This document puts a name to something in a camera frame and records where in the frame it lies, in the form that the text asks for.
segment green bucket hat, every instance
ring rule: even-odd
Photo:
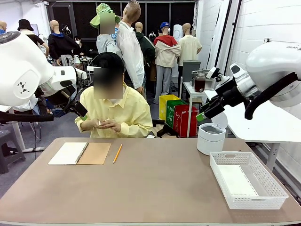
[[[113,10],[105,3],[101,3],[96,7],[96,16],[90,21],[90,25],[94,28],[98,28],[100,24],[100,13],[114,13]],[[120,17],[115,15],[115,23],[119,24]]]

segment person's left hand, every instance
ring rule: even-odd
[[[115,132],[121,131],[121,124],[115,122],[114,120],[109,119],[106,121],[101,121],[100,123],[100,129],[112,129]]]

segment hand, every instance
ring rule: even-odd
[[[100,129],[112,129],[115,132],[121,131],[121,124],[115,122],[114,120],[109,119],[106,121],[101,121],[100,124]]]
[[[81,123],[80,127],[84,131],[91,131],[93,128],[100,129],[99,119],[85,120]]]
[[[144,88],[141,86],[136,89],[142,96],[144,96]]]

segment dark green jacket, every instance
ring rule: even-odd
[[[139,41],[145,61],[150,64],[155,60],[156,48],[154,44],[141,32],[136,32],[136,37]]]

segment white plastic basket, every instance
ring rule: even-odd
[[[218,165],[240,165],[258,196],[232,195]],[[251,152],[211,152],[210,166],[230,209],[278,210],[288,197]]]

